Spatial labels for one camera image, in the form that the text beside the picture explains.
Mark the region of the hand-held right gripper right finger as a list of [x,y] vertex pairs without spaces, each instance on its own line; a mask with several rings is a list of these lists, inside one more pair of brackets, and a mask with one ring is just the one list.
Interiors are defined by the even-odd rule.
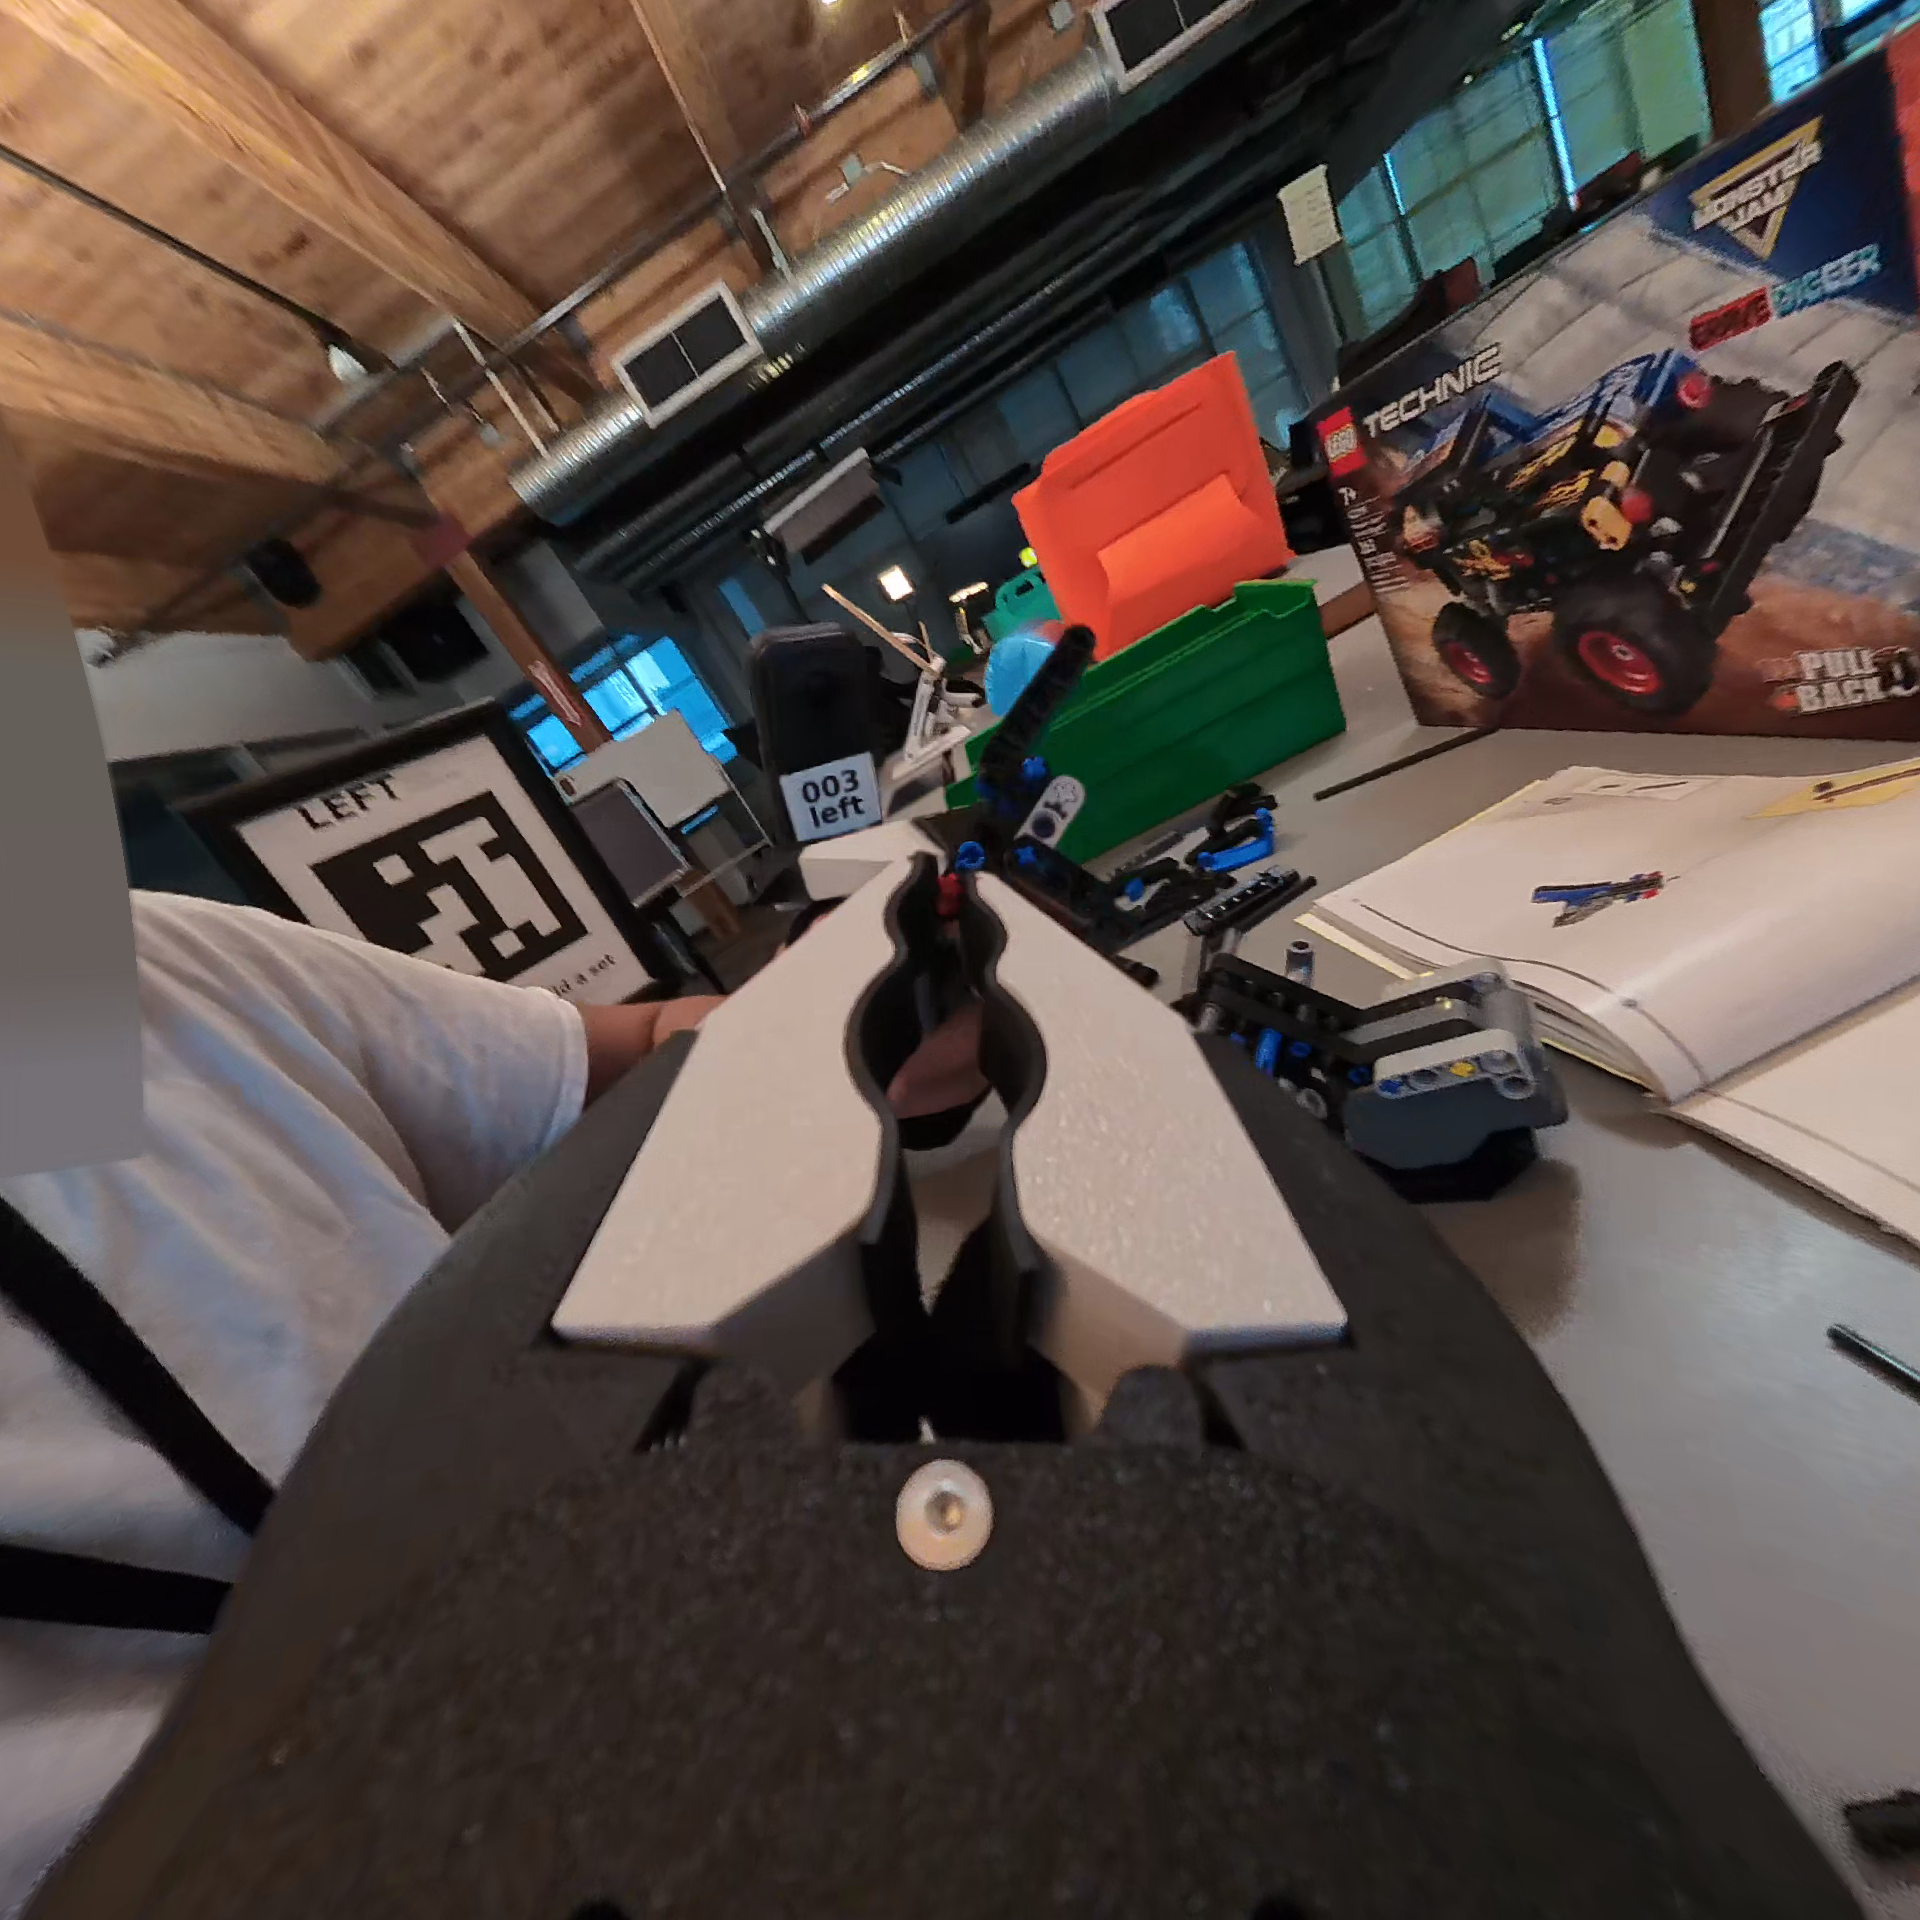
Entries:
[[1351,1317],[1190,1025],[1005,878],[969,878],[978,1060],[1006,1120],[1000,1318],[1092,1428],[1142,1369],[1341,1344]]

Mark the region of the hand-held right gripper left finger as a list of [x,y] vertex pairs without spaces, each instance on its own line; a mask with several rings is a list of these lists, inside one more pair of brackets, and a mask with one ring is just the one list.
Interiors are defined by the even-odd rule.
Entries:
[[922,1043],[927,852],[891,861],[706,1016],[552,1332],[747,1366],[918,1439],[918,1226],[891,1082]]

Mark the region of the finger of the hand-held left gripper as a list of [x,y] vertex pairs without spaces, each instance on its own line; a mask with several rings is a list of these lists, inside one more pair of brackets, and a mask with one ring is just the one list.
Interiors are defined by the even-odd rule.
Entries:
[[928,855],[939,874],[949,872],[946,846],[927,826],[923,818],[891,818],[807,843],[798,851],[807,899],[845,899],[891,866],[917,855]]

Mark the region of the black lego frame blue pins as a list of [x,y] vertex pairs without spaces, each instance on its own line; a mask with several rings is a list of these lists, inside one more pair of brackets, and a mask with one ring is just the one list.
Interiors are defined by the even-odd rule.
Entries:
[[[1065,834],[1084,805],[1084,791],[1075,777],[1057,775],[1041,752],[1054,713],[1080,684],[1092,653],[1092,632],[1070,627],[985,744],[972,773],[972,801],[918,818],[928,822],[927,830],[946,846],[946,874],[1000,877],[1138,982],[1153,985],[1157,981],[1153,969],[1125,960],[1125,948],[1144,935],[1132,938],[1122,921],[1116,877],[1099,878],[1065,851]],[[1205,941],[1227,951],[1227,938],[1243,934],[1217,934]]]

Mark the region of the black blue lego chassis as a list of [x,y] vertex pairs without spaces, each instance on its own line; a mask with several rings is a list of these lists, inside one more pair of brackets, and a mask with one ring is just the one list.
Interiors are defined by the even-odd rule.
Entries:
[[1317,947],[1279,969],[1201,961],[1175,1010],[1224,1037],[1334,1141],[1413,1201],[1495,1196],[1568,1119],[1533,1006],[1490,960],[1421,972],[1372,999],[1317,976]]

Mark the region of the lego instruction booklet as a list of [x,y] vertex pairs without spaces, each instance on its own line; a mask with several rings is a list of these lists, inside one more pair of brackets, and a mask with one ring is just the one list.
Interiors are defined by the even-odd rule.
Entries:
[[1918,760],[1573,765],[1302,922],[1395,978],[1485,960],[1560,1051],[1918,1242]]

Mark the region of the wooden stick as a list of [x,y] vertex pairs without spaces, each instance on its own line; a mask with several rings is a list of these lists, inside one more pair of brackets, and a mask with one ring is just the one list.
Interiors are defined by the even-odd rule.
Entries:
[[896,647],[904,658],[914,660],[918,671],[939,671],[944,665],[944,654],[937,647],[931,647],[931,639],[928,638],[923,638],[923,635],[922,638],[914,638],[914,635],[896,632],[881,618],[876,618],[867,609],[855,605],[845,593],[840,593],[831,582],[825,582],[823,591],[854,621],[858,621],[872,635],[876,635],[881,643],[888,643],[891,647]]

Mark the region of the white stand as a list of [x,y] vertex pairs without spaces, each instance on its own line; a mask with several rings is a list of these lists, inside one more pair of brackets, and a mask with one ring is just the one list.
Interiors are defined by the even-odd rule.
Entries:
[[879,768],[884,792],[914,779],[933,777],[957,779],[956,757],[966,753],[966,744],[993,722],[985,701],[985,654],[963,653],[937,665],[923,665],[904,744]]

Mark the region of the window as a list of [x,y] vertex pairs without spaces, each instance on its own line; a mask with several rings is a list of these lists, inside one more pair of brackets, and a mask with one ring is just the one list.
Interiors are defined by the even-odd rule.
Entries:
[[[612,738],[630,738],[676,713],[720,765],[736,760],[731,718],[675,638],[613,635],[577,658],[571,678]],[[535,692],[509,697],[508,713],[552,775],[589,753]]]

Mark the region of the whiteboard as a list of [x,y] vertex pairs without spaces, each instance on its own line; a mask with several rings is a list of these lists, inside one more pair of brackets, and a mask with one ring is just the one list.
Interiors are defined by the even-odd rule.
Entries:
[[625,786],[667,830],[684,830],[736,791],[684,713],[660,713],[646,729],[595,746],[555,783],[567,804],[582,804],[612,783]]

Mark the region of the flat screen monitor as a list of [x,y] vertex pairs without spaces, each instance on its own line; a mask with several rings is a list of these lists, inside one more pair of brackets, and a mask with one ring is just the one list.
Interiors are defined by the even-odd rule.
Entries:
[[681,838],[626,779],[585,788],[571,801],[571,817],[607,864],[617,892],[634,908],[676,898],[693,877]]

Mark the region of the green plastic bin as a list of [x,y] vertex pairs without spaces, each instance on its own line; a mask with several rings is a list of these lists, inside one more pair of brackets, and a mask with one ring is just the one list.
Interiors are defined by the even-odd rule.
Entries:
[[1092,660],[1039,753],[1082,783],[1065,852],[1096,861],[1343,729],[1313,584],[1286,578]]

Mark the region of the white vent grille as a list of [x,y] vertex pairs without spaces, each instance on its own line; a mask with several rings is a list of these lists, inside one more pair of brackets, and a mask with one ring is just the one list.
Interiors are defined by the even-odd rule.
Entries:
[[1091,25],[1118,91],[1138,91],[1253,1],[1096,1]]
[[712,280],[612,354],[612,375],[646,428],[660,428],[763,360],[750,306]]

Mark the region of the thin dark rod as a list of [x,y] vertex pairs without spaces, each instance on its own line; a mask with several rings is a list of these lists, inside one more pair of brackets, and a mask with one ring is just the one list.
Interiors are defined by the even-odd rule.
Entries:
[[1361,775],[1347,775],[1343,779],[1329,783],[1328,788],[1317,788],[1313,791],[1313,804],[1329,804],[1331,799],[1341,799],[1341,796],[1347,796],[1347,792],[1352,792],[1359,788],[1373,786],[1376,779],[1386,779],[1393,775],[1408,773],[1416,765],[1428,765],[1437,757],[1446,757],[1446,753],[1459,752],[1464,746],[1488,740],[1488,738],[1494,738],[1499,732],[1502,732],[1502,725],[1499,722],[1482,725],[1482,729],[1473,729],[1473,730],[1451,732],[1451,736],[1439,738],[1434,744],[1417,746],[1416,752],[1406,752],[1400,757],[1393,757],[1386,762],[1380,762],[1380,765],[1364,770]]

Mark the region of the silver ventilation duct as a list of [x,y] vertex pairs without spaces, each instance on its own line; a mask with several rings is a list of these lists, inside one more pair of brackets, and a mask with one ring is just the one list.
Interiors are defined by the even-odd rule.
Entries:
[[1084,47],[1001,109],[966,129],[943,156],[897,178],[870,213],[832,228],[788,271],[747,293],[712,280],[676,320],[725,314],[744,342],[695,375],[660,406],[630,377],[630,360],[660,349],[671,328],[632,337],[617,360],[620,389],[509,474],[517,502],[548,523],[571,523],[637,470],[639,452],[720,399],[759,392],[855,321],[876,301],[943,266],[976,221],[1041,189],[1099,132],[1118,100],[1100,47]]

